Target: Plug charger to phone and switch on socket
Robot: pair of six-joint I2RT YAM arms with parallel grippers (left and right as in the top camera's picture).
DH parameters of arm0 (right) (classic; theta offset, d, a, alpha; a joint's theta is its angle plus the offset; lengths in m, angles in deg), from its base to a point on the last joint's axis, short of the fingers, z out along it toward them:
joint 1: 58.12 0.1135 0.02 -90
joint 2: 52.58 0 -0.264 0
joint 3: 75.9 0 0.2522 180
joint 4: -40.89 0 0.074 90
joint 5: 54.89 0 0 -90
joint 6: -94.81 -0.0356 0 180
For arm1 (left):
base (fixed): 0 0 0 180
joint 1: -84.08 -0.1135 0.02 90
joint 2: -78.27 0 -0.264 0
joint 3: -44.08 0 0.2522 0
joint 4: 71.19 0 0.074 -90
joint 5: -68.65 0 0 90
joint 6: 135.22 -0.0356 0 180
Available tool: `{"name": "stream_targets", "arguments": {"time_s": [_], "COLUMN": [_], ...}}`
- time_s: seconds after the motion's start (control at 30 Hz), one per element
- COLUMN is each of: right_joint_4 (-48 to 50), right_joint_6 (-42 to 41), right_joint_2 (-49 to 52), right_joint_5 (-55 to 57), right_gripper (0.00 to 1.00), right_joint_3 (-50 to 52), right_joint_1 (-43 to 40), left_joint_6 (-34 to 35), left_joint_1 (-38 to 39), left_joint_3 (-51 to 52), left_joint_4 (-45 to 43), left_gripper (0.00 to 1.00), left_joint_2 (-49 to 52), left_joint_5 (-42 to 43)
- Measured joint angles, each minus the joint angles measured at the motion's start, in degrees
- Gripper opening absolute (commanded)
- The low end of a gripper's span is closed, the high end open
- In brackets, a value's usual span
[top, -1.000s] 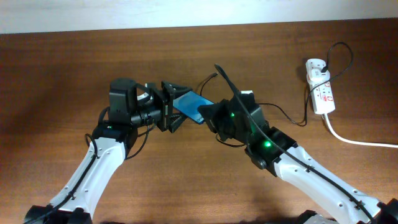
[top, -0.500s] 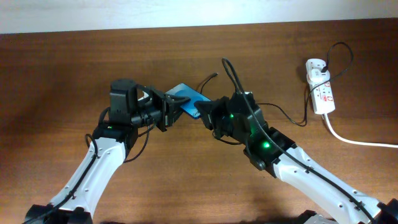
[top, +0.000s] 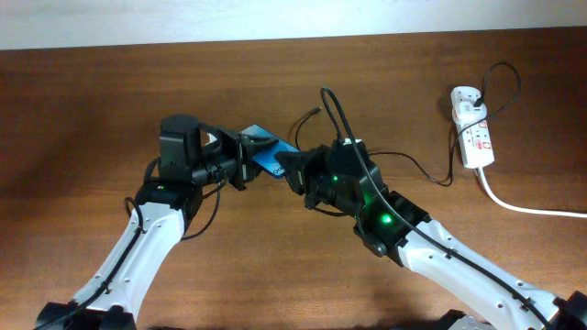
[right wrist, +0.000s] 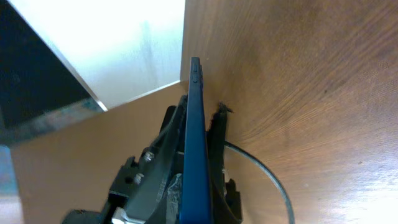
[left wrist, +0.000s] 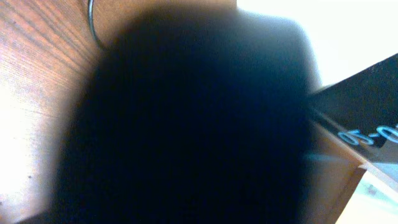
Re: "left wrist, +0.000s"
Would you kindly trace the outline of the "blue screen smartphone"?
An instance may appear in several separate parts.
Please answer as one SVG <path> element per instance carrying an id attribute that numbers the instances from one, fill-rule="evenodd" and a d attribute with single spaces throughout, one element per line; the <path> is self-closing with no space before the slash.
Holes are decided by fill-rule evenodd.
<path id="1" fill-rule="evenodd" d="M 309 98 L 312 118 L 397 180 L 397 55 Z"/>

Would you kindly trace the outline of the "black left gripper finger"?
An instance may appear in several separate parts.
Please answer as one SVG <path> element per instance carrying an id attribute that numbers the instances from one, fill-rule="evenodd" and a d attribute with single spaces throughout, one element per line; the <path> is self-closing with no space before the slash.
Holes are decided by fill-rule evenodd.
<path id="1" fill-rule="evenodd" d="M 162 6 L 118 36 L 68 109 L 31 223 L 299 223 L 308 45 L 294 21 Z"/>

